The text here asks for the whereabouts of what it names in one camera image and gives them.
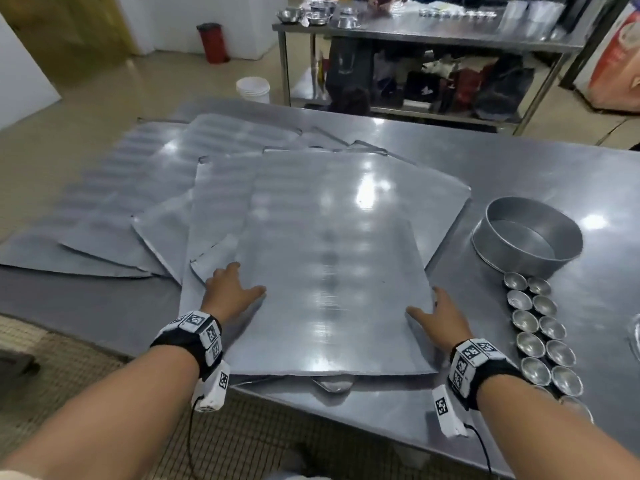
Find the tiled floor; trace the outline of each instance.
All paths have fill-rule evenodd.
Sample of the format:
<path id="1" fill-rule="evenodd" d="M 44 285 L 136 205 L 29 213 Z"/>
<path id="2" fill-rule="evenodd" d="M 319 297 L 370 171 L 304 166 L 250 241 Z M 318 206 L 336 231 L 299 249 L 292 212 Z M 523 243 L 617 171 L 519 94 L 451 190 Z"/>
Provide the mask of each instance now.
<path id="1" fill-rule="evenodd" d="M 291 79 L 296 81 L 308 67 L 306 37 L 289 36 L 289 57 Z M 546 69 L 535 61 L 530 63 L 539 67 L 535 84 L 540 84 Z M 282 101 L 277 48 L 260 61 L 232 61 L 222 66 L 210 66 L 199 55 L 156 53 L 62 90 L 60 103 L 0 132 L 0 238 L 45 212 L 61 188 L 95 164 L 136 117 L 166 116 L 181 102 L 200 95 L 235 97 L 235 81 L 247 75 L 268 79 L 272 102 Z M 619 115 L 589 112 L 578 97 L 554 87 L 525 136 L 594 144 L 623 120 Z M 638 143 L 639 134 L 640 120 L 629 120 L 604 146 L 629 148 Z M 66 398 L 119 367 L 115 359 L 88 346 L 9 319 L 0 319 L 0 346 L 29 350 L 43 364 L 39 377 L 12 391 L 2 404 L 0 456 L 32 434 Z M 400 467 L 388 444 L 372 436 L 255 399 L 235 397 L 233 402 L 235 406 L 226 408 L 224 414 L 196 421 L 195 435 L 201 435 L 203 441 L 196 448 L 196 463 L 209 468 L 207 474 L 212 478 L 260 478 L 277 464 L 287 443 L 300 440 L 312 443 L 340 478 L 478 476 L 444 460 L 432 462 L 421 473 L 412 472 Z M 244 421 L 246 415 L 254 417 L 254 423 Z M 220 450 L 220 463 L 213 462 L 205 448 L 212 440 L 206 431 L 212 430 L 213 423 L 230 431 L 228 442 L 214 445 Z M 263 428 L 267 423 L 268 435 Z M 186 477 L 186 467 L 177 463 L 184 460 L 184 421 L 176 434 L 158 464 L 157 478 Z M 255 445 L 264 457 L 245 457 L 244 451 Z M 242 468 L 229 470 L 230 462 L 239 462 Z"/>

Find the stainless steel table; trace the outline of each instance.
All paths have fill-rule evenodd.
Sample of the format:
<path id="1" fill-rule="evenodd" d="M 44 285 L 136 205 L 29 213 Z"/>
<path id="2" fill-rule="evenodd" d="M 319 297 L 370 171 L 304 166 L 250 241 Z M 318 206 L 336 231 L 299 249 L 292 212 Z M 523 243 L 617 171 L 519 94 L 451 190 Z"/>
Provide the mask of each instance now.
<path id="1" fill-rule="evenodd" d="M 191 120 L 201 112 L 303 130 L 320 127 L 343 141 L 366 140 L 468 183 L 472 201 L 429 264 L 429 281 L 449 290 L 473 331 L 513 359 L 515 331 L 501 275 L 476 256 L 471 229 L 489 201 L 511 194 L 548 202 L 574 218 L 584 232 L 584 252 L 550 280 L 558 318 L 577 355 L 583 400 L 596 424 L 640 454 L 635 420 L 640 364 L 626 340 L 640 289 L 640 161 L 635 153 L 215 98 L 187 104 L 173 117 Z M 87 278 L 0 267 L 1 313 L 128 356 L 147 349 L 175 315 L 178 298 L 178 286 L 164 278 Z M 447 440 L 440 432 L 431 389 L 441 380 L 437 375 L 359 379 L 347 396 L 327 395 L 297 378 L 241 389 L 484 467 L 476 439 Z M 480 416 L 473 421 L 496 471 L 510 476 Z"/>
<path id="2" fill-rule="evenodd" d="M 604 0 L 594 0 L 582 15 L 576 28 L 569 34 L 557 27 L 526 20 L 502 19 L 502 12 L 495 19 L 468 18 L 432 18 L 418 13 L 404 13 L 396 16 L 373 13 L 367 10 L 365 2 L 347 2 L 340 6 L 356 7 L 361 13 L 362 26 L 358 29 L 343 30 L 337 28 L 335 21 L 323 27 L 304 27 L 274 23 L 273 30 L 278 32 L 280 62 L 282 65 L 282 87 L 285 104 L 328 104 L 316 88 L 316 36 L 354 37 L 366 39 L 418 42 L 425 45 L 459 45 L 465 47 L 486 47 L 511 52 L 548 52 L 558 58 L 540 86 L 519 121 L 479 120 L 469 115 L 438 114 L 416 107 L 373 106 L 372 112 L 396 114 L 433 120 L 472 122 L 494 127 L 511 128 L 514 135 L 521 135 L 540 106 L 549 88 L 572 54 L 580 51 L 588 37 L 591 26 L 602 8 Z M 287 56 L 287 33 L 304 33 L 310 36 L 311 67 L 304 73 L 291 90 L 289 80 L 289 59 Z"/>

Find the person's left hand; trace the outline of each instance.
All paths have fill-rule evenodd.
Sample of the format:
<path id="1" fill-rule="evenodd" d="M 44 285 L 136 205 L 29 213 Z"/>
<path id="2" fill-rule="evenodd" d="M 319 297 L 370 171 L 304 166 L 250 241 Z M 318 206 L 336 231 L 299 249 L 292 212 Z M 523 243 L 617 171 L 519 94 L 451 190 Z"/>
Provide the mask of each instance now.
<path id="1" fill-rule="evenodd" d="M 238 279 L 238 268 L 240 263 L 233 262 L 226 269 L 215 270 L 213 277 L 206 282 L 207 291 L 200 311 L 217 318 L 220 325 L 236 318 L 267 291 L 264 286 L 243 289 Z"/>

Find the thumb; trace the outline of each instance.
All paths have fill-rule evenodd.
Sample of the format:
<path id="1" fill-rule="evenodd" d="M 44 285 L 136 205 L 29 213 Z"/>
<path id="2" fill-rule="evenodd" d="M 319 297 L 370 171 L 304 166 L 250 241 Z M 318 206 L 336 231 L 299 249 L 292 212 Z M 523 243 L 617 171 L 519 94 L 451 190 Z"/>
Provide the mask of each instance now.
<path id="1" fill-rule="evenodd" d="M 422 328 L 427 328 L 431 322 L 431 318 L 433 317 L 433 315 L 424 313 L 421 308 L 416 306 L 407 306 L 405 311 L 411 318 L 420 323 Z"/>
<path id="2" fill-rule="evenodd" d="M 258 298 L 260 298 L 263 294 L 267 293 L 267 288 L 264 286 L 254 286 L 253 288 L 246 291 L 251 301 L 254 302 Z"/>

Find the table leg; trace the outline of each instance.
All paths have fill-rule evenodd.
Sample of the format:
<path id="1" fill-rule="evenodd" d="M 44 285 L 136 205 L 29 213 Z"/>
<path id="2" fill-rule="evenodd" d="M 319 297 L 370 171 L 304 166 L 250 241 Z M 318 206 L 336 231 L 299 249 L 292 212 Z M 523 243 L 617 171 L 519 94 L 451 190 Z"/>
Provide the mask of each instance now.
<path id="1" fill-rule="evenodd" d="M 317 61 L 316 61 L 316 34 L 311 34 L 311 87 L 313 88 L 313 99 L 317 99 Z"/>
<path id="2" fill-rule="evenodd" d="M 565 64 L 565 62 L 567 62 L 567 60 L 569 60 L 570 57 L 571 55 L 569 54 L 561 54 L 560 57 L 558 57 L 558 60 L 556 60 L 556 63 L 551 66 L 547 78 L 542 83 L 542 86 L 540 86 L 540 89 L 538 90 L 535 97 L 533 97 L 533 101 L 531 101 L 531 104 L 524 113 L 522 121 L 513 132 L 514 136 L 520 136 L 523 133 L 524 128 L 527 127 L 534 113 L 538 110 L 538 106 L 540 106 L 542 99 L 545 98 L 545 96 L 549 92 L 549 89 L 551 89 L 551 86 L 556 81 L 558 72 L 560 72 L 560 69 L 562 69 L 562 66 Z"/>
<path id="3" fill-rule="evenodd" d="M 278 32 L 280 46 L 280 65 L 282 71 L 282 97 L 285 106 L 291 106 L 291 87 L 289 86 L 289 58 L 287 57 L 287 34 Z"/>

